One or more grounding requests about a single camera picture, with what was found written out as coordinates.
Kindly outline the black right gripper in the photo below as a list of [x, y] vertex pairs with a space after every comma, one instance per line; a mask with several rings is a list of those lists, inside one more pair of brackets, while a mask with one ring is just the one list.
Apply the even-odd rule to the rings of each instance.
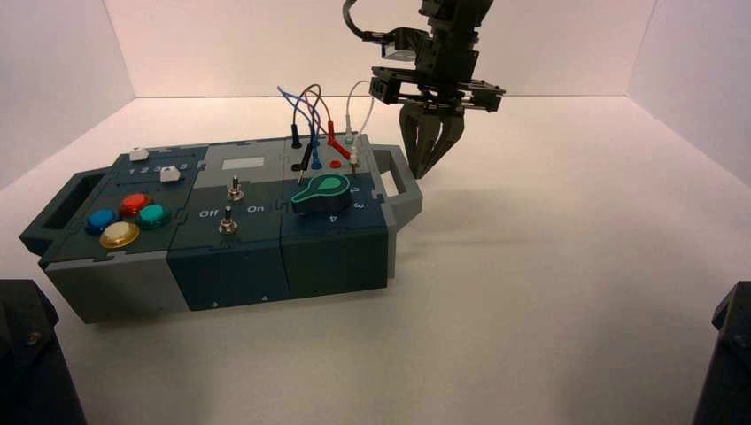
[[[431, 36], [418, 29], [394, 29], [379, 42], [384, 59], [415, 65], [373, 67], [369, 93], [385, 104], [416, 106], [401, 108], [399, 125], [410, 169], [415, 179], [421, 179], [461, 139], [463, 112], [496, 112], [505, 90], [473, 78], [479, 56], [473, 49], [475, 32], [461, 36], [440, 30]], [[436, 138], [434, 113], [439, 112], [457, 114], [438, 117]]]

